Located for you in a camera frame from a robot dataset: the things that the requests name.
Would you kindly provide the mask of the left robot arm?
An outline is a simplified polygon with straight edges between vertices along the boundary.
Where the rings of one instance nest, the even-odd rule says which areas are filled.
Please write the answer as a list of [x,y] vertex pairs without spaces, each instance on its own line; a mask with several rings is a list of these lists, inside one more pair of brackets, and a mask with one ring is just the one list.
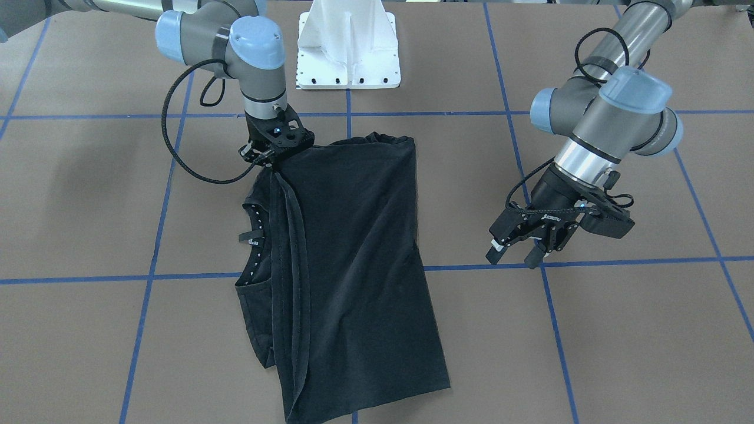
[[534,269],[579,228],[614,239],[633,228],[633,197],[625,195],[620,204],[609,191],[626,155],[664,155],[682,139],[681,118],[667,105],[671,87],[644,64],[653,43],[692,6],[692,1],[631,2],[589,57],[582,59],[574,49],[576,70],[563,86],[535,96],[533,126],[566,142],[537,168],[542,175],[528,205],[507,197],[490,227],[488,262],[498,263],[509,247],[532,239],[525,264]]

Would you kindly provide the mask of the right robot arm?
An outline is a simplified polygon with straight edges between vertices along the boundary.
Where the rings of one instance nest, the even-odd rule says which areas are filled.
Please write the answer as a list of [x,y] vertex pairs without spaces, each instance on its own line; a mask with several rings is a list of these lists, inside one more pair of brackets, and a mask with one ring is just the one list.
[[64,11],[103,11],[156,22],[165,57],[236,80],[243,96],[248,162],[272,164],[312,147],[315,136],[286,99],[285,43],[264,16],[261,1],[45,1],[49,17]]

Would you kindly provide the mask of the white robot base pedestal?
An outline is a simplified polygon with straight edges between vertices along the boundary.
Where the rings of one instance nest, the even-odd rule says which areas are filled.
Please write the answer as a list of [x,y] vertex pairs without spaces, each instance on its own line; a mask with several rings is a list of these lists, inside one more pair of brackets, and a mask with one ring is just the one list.
[[314,1],[298,21],[298,89],[401,85],[396,16],[382,2]]

